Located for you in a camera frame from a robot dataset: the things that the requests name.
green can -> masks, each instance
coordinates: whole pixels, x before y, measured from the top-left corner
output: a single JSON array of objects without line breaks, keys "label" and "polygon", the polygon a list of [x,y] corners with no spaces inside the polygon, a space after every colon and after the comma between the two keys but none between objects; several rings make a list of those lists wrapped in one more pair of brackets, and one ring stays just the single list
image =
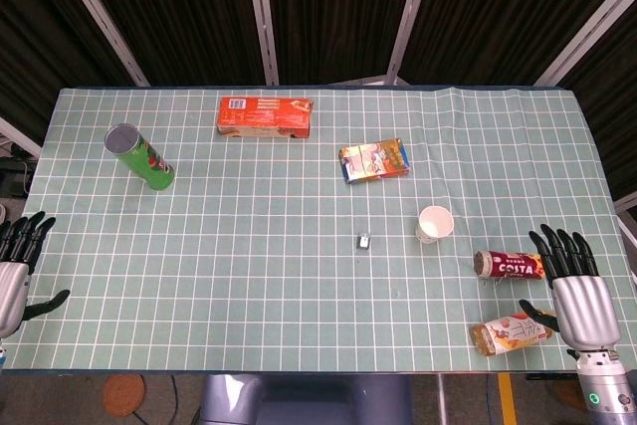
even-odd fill
[{"label": "green can", "polygon": [[175,171],[152,146],[143,139],[137,128],[129,123],[113,126],[104,139],[106,149],[121,160],[151,189],[166,189]]}]

can lid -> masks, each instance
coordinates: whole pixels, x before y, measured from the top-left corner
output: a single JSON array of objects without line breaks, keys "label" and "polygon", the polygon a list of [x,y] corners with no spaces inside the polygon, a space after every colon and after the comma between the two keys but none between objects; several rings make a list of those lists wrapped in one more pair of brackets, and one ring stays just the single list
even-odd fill
[{"label": "can lid", "polygon": [[137,146],[139,131],[130,123],[120,123],[112,127],[104,138],[104,145],[113,154],[128,153]]},{"label": "can lid", "polygon": [[487,278],[491,275],[492,269],[493,263],[489,251],[478,251],[474,256],[474,271],[476,274],[482,278]]}]

snack package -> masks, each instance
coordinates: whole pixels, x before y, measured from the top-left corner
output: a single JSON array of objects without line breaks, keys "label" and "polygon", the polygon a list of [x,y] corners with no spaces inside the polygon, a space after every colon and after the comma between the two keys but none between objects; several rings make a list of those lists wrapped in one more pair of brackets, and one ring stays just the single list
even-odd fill
[{"label": "snack package", "polygon": [[348,146],[338,158],[347,184],[409,172],[409,160],[400,138]]},{"label": "snack package", "polygon": [[312,106],[308,99],[223,97],[217,128],[228,136],[307,138]]}]

pringles can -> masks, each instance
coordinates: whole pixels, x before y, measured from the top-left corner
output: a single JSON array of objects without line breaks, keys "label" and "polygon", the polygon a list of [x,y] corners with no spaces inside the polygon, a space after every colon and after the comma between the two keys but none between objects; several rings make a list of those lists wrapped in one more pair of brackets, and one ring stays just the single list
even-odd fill
[{"label": "pringles can", "polygon": [[539,254],[478,251],[474,271],[481,278],[544,279]]},{"label": "pringles can", "polygon": [[104,139],[105,147],[132,172],[144,179],[151,189],[166,189],[175,171],[129,123],[113,126]]}]

red box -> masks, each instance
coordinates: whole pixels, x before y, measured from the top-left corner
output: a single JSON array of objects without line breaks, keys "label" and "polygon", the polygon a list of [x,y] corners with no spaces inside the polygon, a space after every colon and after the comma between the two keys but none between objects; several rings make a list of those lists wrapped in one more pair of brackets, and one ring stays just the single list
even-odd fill
[{"label": "red box", "polygon": [[307,138],[312,106],[308,99],[223,97],[217,128],[228,136]]}]

